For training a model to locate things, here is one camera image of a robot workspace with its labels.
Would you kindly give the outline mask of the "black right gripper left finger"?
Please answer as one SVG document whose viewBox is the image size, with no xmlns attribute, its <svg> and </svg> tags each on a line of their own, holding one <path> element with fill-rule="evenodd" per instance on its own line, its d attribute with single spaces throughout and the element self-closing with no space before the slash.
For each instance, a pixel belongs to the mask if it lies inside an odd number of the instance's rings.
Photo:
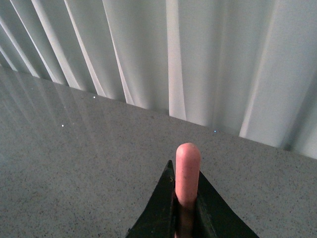
<svg viewBox="0 0 317 238">
<path fill-rule="evenodd" d="M 173 238 L 175 235 L 175 173 L 169 160 L 140 217 L 127 238 Z"/>
</svg>

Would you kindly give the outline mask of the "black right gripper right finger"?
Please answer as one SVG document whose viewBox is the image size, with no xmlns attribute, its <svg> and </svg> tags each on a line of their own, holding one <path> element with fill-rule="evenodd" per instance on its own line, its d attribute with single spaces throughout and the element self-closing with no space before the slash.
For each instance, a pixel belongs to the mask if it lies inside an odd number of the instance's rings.
<svg viewBox="0 0 317 238">
<path fill-rule="evenodd" d="M 258 235 L 233 212 L 203 173 L 200 173 L 193 237 L 257 238 Z"/>
</svg>

